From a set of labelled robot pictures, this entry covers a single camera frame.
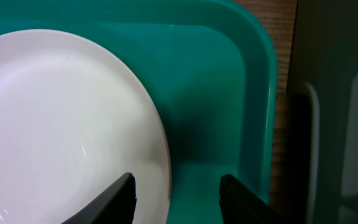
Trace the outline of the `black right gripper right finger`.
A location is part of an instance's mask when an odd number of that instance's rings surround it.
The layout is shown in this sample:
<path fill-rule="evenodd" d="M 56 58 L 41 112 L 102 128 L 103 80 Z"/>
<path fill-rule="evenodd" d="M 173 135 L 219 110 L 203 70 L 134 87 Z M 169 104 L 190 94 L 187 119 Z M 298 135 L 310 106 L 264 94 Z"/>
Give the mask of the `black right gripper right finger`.
<path fill-rule="evenodd" d="M 219 206 L 224 224 L 284 224 L 286 221 L 231 174 L 219 184 Z"/>

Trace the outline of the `pink plate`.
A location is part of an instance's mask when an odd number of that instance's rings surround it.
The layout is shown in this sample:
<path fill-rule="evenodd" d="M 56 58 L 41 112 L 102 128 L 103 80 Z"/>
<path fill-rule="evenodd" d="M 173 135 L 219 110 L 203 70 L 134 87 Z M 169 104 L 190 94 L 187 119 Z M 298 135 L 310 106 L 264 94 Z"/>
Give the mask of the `pink plate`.
<path fill-rule="evenodd" d="M 0 223 L 62 223 L 126 172 L 134 222 L 165 223 L 167 140 L 134 73 L 78 35 L 0 35 Z"/>

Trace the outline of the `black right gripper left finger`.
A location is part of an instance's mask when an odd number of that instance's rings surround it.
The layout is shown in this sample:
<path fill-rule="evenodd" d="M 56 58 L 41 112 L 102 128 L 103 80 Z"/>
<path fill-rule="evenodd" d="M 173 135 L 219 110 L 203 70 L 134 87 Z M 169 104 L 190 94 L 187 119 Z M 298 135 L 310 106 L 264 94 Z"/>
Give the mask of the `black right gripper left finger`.
<path fill-rule="evenodd" d="M 136 203 L 135 177 L 126 172 L 62 224 L 132 224 Z"/>

